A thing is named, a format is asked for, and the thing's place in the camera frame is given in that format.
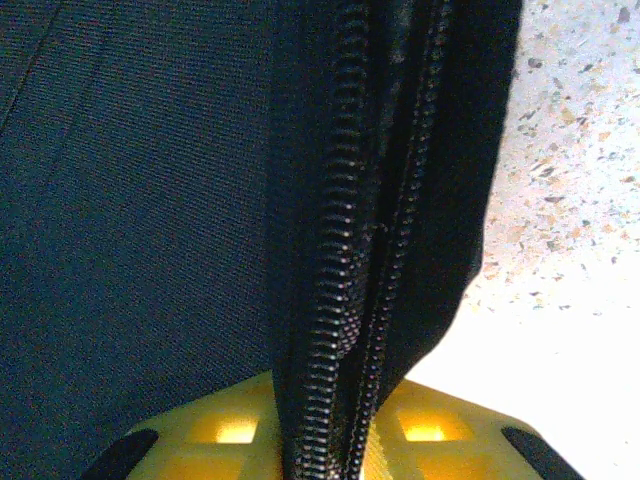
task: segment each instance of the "zipper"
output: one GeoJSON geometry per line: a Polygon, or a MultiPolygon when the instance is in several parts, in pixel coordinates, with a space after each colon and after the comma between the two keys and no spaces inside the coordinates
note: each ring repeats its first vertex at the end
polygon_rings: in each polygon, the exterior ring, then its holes
{"type": "Polygon", "coordinates": [[[451,15],[450,0],[405,3],[414,15],[391,112],[372,101],[380,97],[380,75],[371,69],[381,65],[375,55],[372,61],[377,39],[371,20],[380,12],[372,16],[365,1],[336,9],[333,123],[303,414],[294,441],[296,478],[358,480],[378,407],[386,334],[407,268],[451,15]]]}

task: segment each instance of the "zipper teeth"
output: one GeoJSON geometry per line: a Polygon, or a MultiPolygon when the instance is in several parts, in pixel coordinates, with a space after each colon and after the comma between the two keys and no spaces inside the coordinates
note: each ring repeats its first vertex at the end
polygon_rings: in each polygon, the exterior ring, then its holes
{"type": "Polygon", "coordinates": [[[364,359],[363,380],[357,401],[357,412],[353,423],[351,443],[347,459],[345,478],[358,480],[363,465],[364,451],[369,425],[375,414],[380,372],[384,360],[386,333],[395,306],[397,289],[408,253],[412,226],[415,220],[416,203],[422,186],[427,160],[428,142],[433,125],[435,101],[443,46],[451,13],[450,0],[434,5],[430,31],[425,45],[425,65],[421,71],[418,100],[414,109],[413,128],[409,145],[409,163],[405,180],[400,189],[396,213],[391,232],[391,243],[380,281],[380,290],[374,307],[374,316],[368,334],[368,346],[364,359]]]}
{"type": "Polygon", "coordinates": [[[305,479],[338,479],[332,424],[340,359],[359,333],[366,285],[367,245],[362,242],[366,205],[361,187],[367,172],[364,116],[367,69],[367,9],[362,0],[336,12],[339,32],[334,63],[334,112],[321,205],[319,270],[315,281],[305,407],[301,422],[301,473],[305,479]]]}

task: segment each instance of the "white speckled surface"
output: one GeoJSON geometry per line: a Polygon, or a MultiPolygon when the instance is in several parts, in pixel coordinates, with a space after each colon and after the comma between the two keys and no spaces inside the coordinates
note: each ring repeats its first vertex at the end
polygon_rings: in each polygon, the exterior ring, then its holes
{"type": "Polygon", "coordinates": [[[485,261],[408,375],[640,479],[640,0],[525,1],[485,261]]]}

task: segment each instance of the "yellow plastic object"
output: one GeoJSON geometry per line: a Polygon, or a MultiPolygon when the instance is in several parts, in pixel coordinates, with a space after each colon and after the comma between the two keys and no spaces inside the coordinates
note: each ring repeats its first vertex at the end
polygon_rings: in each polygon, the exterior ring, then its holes
{"type": "MultiPolygon", "coordinates": [[[[501,433],[528,425],[404,380],[371,426],[366,480],[539,480],[501,433]]],[[[271,374],[138,424],[159,439],[128,480],[281,480],[271,374]]]]}

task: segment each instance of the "black rubber pad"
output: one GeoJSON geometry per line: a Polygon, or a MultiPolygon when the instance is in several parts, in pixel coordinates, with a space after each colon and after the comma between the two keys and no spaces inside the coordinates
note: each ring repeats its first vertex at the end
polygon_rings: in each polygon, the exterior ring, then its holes
{"type": "Polygon", "coordinates": [[[584,480],[542,438],[514,427],[503,428],[502,434],[544,480],[584,480]]]}
{"type": "Polygon", "coordinates": [[[80,480],[125,480],[158,437],[158,432],[146,429],[115,441],[80,480]]]}

